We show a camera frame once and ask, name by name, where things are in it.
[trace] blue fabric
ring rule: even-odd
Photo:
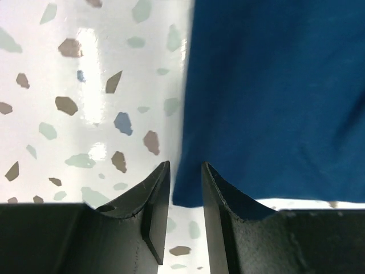
[[[365,1],[197,0],[173,204],[201,163],[255,198],[365,202]]]

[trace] dark brown spot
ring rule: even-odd
[[[28,78],[24,73],[19,73],[16,81],[17,81],[17,84],[20,85],[21,87],[24,87],[26,89],[28,89],[30,87]]]
[[[15,180],[18,176],[19,176],[19,162],[16,162],[5,174],[5,177],[8,179],[8,181],[11,182]]]
[[[18,199],[16,197],[10,198],[7,201],[8,204],[17,204],[18,203]]]
[[[86,2],[92,7],[102,7],[103,3],[101,0],[86,0]]]
[[[37,196],[37,195],[35,195],[33,197],[33,201],[34,201],[35,204],[43,204],[44,203],[44,200],[41,197]]]
[[[7,103],[0,102],[0,112],[4,115],[9,114],[13,111],[13,107]]]
[[[113,76],[111,76],[108,80],[107,80],[107,86],[106,86],[106,93],[115,93],[116,91],[116,87],[119,84],[119,80],[121,77],[121,73],[122,71],[119,71],[117,74],[114,74]]]
[[[146,136],[143,138],[143,143],[148,148],[149,152],[152,152],[155,155],[160,154],[159,137],[154,131],[150,130],[147,132]]]
[[[51,181],[52,183],[54,183],[58,187],[62,186],[62,182],[61,182],[60,179],[57,179],[57,178],[48,178],[48,180]]]
[[[81,44],[74,38],[66,38],[58,47],[58,51],[64,57],[80,58],[83,56]]]
[[[190,254],[192,249],[190,247],[174,247],[170,249],[170,253],[175,256],[187,255]]]
[[[125,162],[125,157],[122,152],[115,152],[112,157],[112,164],[116,167],[117,170],[120,170],[123,173],[127,172],[127,164]]]
[[[76,103],[72,101],[70,97],[57,96],[55,103],[58,110],[61,110],[71,116],[73,116],[73,114],[75,114],[79,110]]]
[[[337,208],[338,206],[338,202],[334,201],[334,202],[328,202],[330,204],[331,208]]]

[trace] terrazzo surface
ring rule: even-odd
[[[188,0],[1,0],[0,13],[1,203],[95,208],[165,160],[173,178]],[[209,273],[208,261],[202,208],[171,205],[159,273]]]

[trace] blue spot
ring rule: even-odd
[[[133,130],[131,120],[129,119],[128,113],[126,112],[120,112],[116,116],[114,120],[115,127],[121,132],[125,133],[128,136],[132,135]]]
[[[84,72],[82,70],[78,70],[78,80],[82,83],[86,82],[86,79],[84,77]]]

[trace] terrazzo tabletop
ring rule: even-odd
[[[95,208],[162,161],[171,161],[174,177],[190,6],[0,0],[1,203],[85,201]],[[209,273],[202,208],[170,206],[161,273]]]

